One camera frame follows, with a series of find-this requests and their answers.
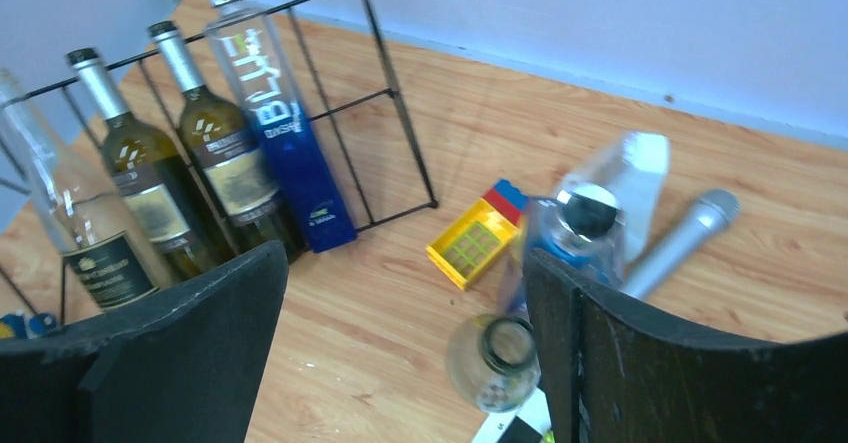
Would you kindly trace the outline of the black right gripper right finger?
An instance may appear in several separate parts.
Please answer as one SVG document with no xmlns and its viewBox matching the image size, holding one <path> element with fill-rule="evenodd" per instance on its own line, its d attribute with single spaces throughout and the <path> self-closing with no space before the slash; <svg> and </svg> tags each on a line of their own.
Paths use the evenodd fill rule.
<svg viewBox="0 0 848 443">
<path fill-rule="evenodd" d="M 523 276 L 559 442 L 843 442 L 847 337 L 716 330 L 534 249 Z"/>
</svg>

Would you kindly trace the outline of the dark green wine bottle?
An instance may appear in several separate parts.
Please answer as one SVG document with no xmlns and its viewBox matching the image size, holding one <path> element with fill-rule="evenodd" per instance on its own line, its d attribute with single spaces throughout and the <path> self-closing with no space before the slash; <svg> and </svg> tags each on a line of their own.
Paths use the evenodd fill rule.
<svg viewBox="0 0 848 443">
<path fill-rule="evenodd" d="M 237 249 L 278 240 L 287 260 L 297 260 L 305 241 L 243 111 L 208 88 L 172 21 L 149 26 L 148 34 L 185 100 L 177 135 Z"/>
</svg>

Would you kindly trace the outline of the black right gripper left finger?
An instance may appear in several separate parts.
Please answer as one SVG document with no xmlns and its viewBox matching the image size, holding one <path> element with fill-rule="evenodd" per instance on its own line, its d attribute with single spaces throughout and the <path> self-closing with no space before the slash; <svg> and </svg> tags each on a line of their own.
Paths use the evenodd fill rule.
<svg viewBox="0 0 848 443">
<path fill-rule="evenodd" d="M 5 442 L 241 442 L 288 262 L 264 243 L 42 338 L 1 343 Z"/>
</svg>

